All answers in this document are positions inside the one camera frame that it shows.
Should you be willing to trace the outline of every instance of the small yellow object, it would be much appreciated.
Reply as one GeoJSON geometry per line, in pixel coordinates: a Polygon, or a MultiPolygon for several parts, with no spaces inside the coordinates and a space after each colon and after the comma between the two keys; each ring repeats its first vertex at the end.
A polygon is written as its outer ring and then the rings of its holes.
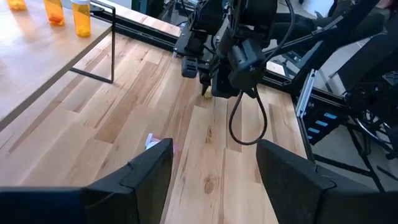
{"type": "Polygon", "coordinates": [[[211,87],[207,88],[206,93],[203,95],[205,99],[211,99],[213,95],[211,94],[211,87]]]}
{"type": "Polygon", "coordinates": [[[63,26],[65,24],[61,0],[44,0],[44,6],[51,25],[63,26]]]}
{"type": "Polygon", "coordinates": [[[23,11],[26,10],[26,5],[24,0],[7,0],[8,7],[13,11],[23,11]]]}
{"type": "Polygon", "coordinates": [[[71,2],[76,35],[89,37],[91,35],[90,0],[71,0],[71,2]]]}

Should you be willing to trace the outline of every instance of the wood grain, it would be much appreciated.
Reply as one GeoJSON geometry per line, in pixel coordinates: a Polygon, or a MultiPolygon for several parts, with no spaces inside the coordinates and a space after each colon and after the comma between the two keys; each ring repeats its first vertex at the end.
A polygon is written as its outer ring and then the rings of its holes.
{"type": "Polygon", "coordinates": [[[75,33],[72,11],[63,9],[65,25],[47,21],[43,1],[26,2],[12,12],[0,2],[0,130],[20,115],[111,30],[91,18],[91,37],[75,33]]]}
{"type": "MultiPolygon", "coordinates": [[[[173,32],[156,19],[122,13],[173,32]]],[[[108,36],[77,66],[102,72],[109,43],[108,36]]],[[[117,48],[113,85],[68,73],[0,132],[0,185],[88,185],[141,153],[154,133],[173,138],[178,149],[162,223],[277,223],[256,147],[229,136],[235,99],[201,97],[199,81],[182,78],[170,52],[121,35],[117,48]]],[[[290,96],[265,86],[259,92],[268,116],[264,138],[305,157],[290,96]]],[[[263,124],[256,101],[244,96],[234,132],[250,141],[263,124]]]]}

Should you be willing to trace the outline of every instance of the black metal frame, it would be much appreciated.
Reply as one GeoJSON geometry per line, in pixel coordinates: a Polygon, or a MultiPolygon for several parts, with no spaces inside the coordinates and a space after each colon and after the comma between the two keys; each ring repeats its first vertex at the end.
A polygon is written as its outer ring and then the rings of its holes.
{"type": "MultiPolygon", "coordinates": [[[[350,10],[350,12],[347,12],[345,14],[344,18],[342,17],[338,18],[338,20],[336,20],[334,24],[331,24],[329,27],[326,27],[324,30],[317,30],[306,37],[302,37],[299,40],[293,40],[291,42],[286,43],[286,45],[283,46],[281,49],[282,53],[294,49],[294,47],[296,47],[300,41],[301,42],[304,41],[306,43],[321,41],[321,44],[319,44],[319,49],[316,50],[314,54],[309,56],[308,62],[302,67],[302,69],[293,79],[276,73],[266,72],[260,84],[267,85],[269,87],[291,94],[293,102],[295,102],[296,98],[300,94],[300,90],[303,87],[305,79],[309,74],[310,70],[313,68],[319,69],[332,55],[332,53],[334,53],[334,51],[338,49],[339,43],[343,41],[342,35],[341,38],[336,38],[336,35],[332,35],[332,37],[330,37],[330,34],[334,34],[337,32],[349,34],[349,32],[351,32],[352,30],[352,27],[356,27],[361,22],[361,20],[366,17],[366,15],[370,12],[370,10],[376,5],[377,0],[366,1],[364,3],[365,4],[355,5],[350,10]],[[336,28],[335,25],[339,20],[344,20],[345,22],[343,23],[340,22],[339,29],[335,29],[336,28]]],[[[94,11],[93,17],[101,19],[103,21],[111,22],[110,13],[104,10],[94,11]]],[[[139,22],[132,21],[130,19],[126,19],[121,16],[116,16],[116,18],[114,19],[116,23],[115,25],[116,32],[131,37],[133,39],[143,41],[147,44],[154,45],[164,50],[168,50],[170,52],[176,51],[176,49],[174,49],[174,45],[178,40],[177,36],[170,35],[161,30],[154,29],[152,27],[143,25],[139,22]]],[[[324,108],[336,114],[343,114],[343,115],[351,114],[349,108],[346,106],[345,101],[342,97],[336,96],[327,91],[314,88],[310,95],[310,101],[317,107],[324,108]]],[[[376,173],[371,167],[368,158],[366,156],[364,157],[361,156],[361,157],[363,158],[363,161],[369,170],[362,170],[357,167],[340,163],[338,161],[333,161],[331,159],[327,159],[318,155],[313,155],[303,119],[297,118],[297,121],[302,135],[303,143],[305,146],[305,152],[307,154],[308,160],[312,162],[315,161],[326,162],[333,166],[337,166],[339,168],[346,169],[355,172],[357,174],[372,177],[379,190],[381,192],[384,191],[376,173]]],[[[355,144],[355,146],[358,152],[362,151],[362,149],[359,150],[357,144],[355,144]]]]}
{"type": "Polygon", "coordinates": [[[78,68],[71,68],[70,71],[79,73],[80,75],[84,75],[84,76],[87,76],[87,77],[90,77],[90,78],[94,78],[95,80],[99,80],[99,81],[102,81],[102,82],[106,82],[106,83],[112,84],[113,81],[114,81],[114,48],[115,48],[115,32],[116,32],[116,29],[115,29],[115,27],[116,27],[116,20],[115,20],[115,18],[116,18],[116,8],[113,7],[113,6],[110,6],[108,4],[105,4],[103,2],[99,2],[97,0],[91,0],[91,2],[112,10],[111,20],[110,20],[110,23],[112,23],[112,26],[111,26],[111,32],[112,32],[111,79],[104,78],[104,77],[92,74],[90,72],[86,72],[86,71],[80,70],[78,68]]]}

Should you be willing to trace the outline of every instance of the wooden tabletop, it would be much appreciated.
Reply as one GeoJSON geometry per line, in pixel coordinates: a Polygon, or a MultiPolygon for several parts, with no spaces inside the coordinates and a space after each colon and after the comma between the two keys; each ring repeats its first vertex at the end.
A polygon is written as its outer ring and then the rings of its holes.
{"type": "MultiPolygon", "coordinates": [[[[137,12],[130,17],[165,32],[178,29],[137,12]]],[[[110,40],[76,67],[108,74],[110,40]]],[[[0,185],[91,184],[143,152],[154,133],[178,147],[161,223],[276,224],[256,146],[241,146],[228,132],[236,98],[206,100],[200,92],[199,80],[181,76],[179,58],[117,34],[113,85],[68,72],[0,132],[0,185]]],[[[290,95],[262,85],[259,93],[268,119],[264,138],[305,157],[290,95]]],[[[253,140],[263,124],[256,100],[244,96],[233,123],[237,137],[253,140]]]]}
{"type": "Polygon", "coordinates": [[[54,84],[111,30],[91,18],[91,37],[75,34],[72,12],[65,26],[47,22],[43,0],[27,0],[27,11],[12,12],[0,0],[0,130],[54,84]]]}

